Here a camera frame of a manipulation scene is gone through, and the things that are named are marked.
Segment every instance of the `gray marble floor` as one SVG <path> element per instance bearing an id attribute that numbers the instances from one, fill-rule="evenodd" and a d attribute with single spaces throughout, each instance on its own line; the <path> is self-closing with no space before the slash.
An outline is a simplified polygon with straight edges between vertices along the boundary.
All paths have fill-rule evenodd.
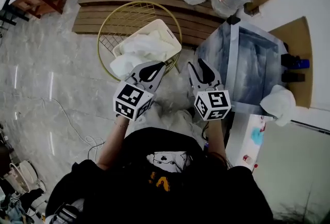
<path id="1" fill-rule="evenodd" d="M 116 117 L 117 83 L 98 61 L 96 36 L 71 32 L 78 10 L 77 0 L 68 0 L 62 15 L 18 20 L 0 46 L 0 121 L 19 158 L 31 160 L 49 193 L 74 162 L 87 158 L 85 137 L 105 140 Z M 165 109 L 189 106 L 186 65 L 192 57 L 183 50 L 182 72 L 164 76 L 157 101 Z"/>

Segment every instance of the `white cube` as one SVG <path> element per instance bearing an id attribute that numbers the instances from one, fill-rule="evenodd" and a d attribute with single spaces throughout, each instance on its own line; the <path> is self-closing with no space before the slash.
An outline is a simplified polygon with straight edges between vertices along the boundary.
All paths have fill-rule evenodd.
<path id="1" fill-rule="evenodd" d="M 126 118 L 136 120 L 150 108 L 154 94 L 121 81 L 113 96 L 113 110 Z"/>
<path id="2" fill-rule="evenodd" d="M 227 90 L 197 92 L 194 105 L 203 120 L 223 119 L 232 108 Z"/>

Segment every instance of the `person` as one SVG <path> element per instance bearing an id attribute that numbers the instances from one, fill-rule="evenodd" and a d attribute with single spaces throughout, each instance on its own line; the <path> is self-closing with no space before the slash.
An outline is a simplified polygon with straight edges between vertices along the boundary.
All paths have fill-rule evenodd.
<path id="1" fill-rule="evenodd" d="M 146 115 L 157 118 L 155 109 Z M 228 168 L 221 122 L 209 122 L 206 153 L 182 131 L 189 126 L 178 123 L 191 122 L 189 118 L 187 111 L 180 111 L 172 120 L 182 133 L 138 120 L 132 124 L 139 126 L 125 137 L 129 120 L 118 116 L 98 162 L 74 164 L 54 188 L 45 212 L 52 221 L 48 222 L 64 223 L 69 215 L 74 221 L 68 222 L 74 223 L 205 218 L 221 223 L 272 222 L 272 211 L 252 172 L 241 166 Z M 63 212 L 65 206 L 74 213 Z"/>

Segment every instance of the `white wall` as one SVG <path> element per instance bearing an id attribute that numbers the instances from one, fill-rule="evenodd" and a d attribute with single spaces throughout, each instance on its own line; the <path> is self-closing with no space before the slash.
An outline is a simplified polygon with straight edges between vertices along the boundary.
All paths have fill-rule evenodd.
<path id="1" fill-rule="evenodd" d="M 308 210 L 324 217 L 330 210 L 329 150 L 329 135 L 267 123 L 253 176 L 272 211 L 302 210 L 310 192 Z"/>
<path id="2" fill-rule="evenodd" d="M 261 15 L 239 17 L 270 31 L 302 16 L 307 17 L 313 52 L 311 106 L 330 111 L 330 0 L 270 0 L 260 7 Z M 330 130 L 330 112 L 298 108 L 293 119 Z"/>

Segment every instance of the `wire basket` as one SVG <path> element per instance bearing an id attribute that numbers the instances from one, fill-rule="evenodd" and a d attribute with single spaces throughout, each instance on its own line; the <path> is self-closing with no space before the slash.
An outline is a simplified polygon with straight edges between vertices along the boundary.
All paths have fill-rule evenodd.
<path id="1" fill-rule="evenodd" d="M 113 79 L 120 81 L 104 63 L 106 61 L 109 65 L 116 58 L 112 52 L 113 48 L 155 19 L 166 19 L 165 23 L 177 33 L 178 40 L 182 44 L 182 33 L 177 19 L 168 9 L 157 3 L 140 1 L 127 3 L 116 8 L 104 20 L 97 36 L 97 55 L 103 69 Z M 179 55 L 180 52 L 165 62 L 165 74 L 176 66 Z"/>

